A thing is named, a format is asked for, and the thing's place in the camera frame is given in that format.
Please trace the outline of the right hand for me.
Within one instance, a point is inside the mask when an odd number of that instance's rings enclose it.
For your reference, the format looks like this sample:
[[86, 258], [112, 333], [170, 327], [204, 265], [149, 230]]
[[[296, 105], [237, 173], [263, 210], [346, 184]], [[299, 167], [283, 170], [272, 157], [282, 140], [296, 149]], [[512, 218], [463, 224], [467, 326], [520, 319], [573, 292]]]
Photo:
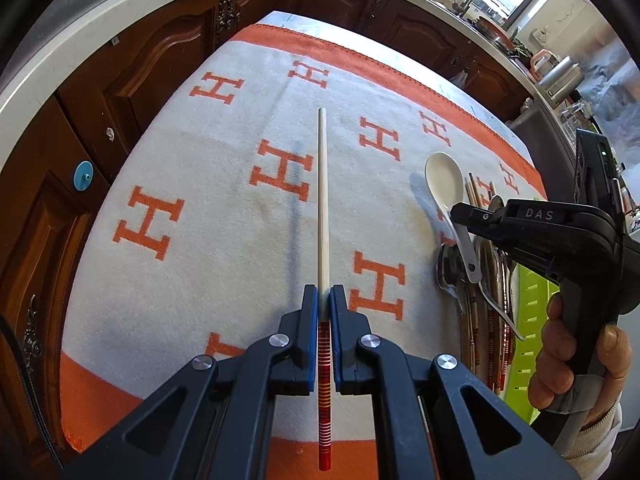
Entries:
[[[576, 339], [562, 321], [563, 301], [556, 292], [548, 302], [548, 320], [541, 330], [542, 348], [536, 357], [536, 372], [528, 385], [528, 400], [537, 410], [544, 410], [562, 393], [570, 390], [574, 374], [567, 365], [577, 348]], [[632, 362], [628, 335], [615, 324], [601, 330], [597, 357], [606, 368], [600, 396], [582, 428], [593, 426], [618, 401]]]

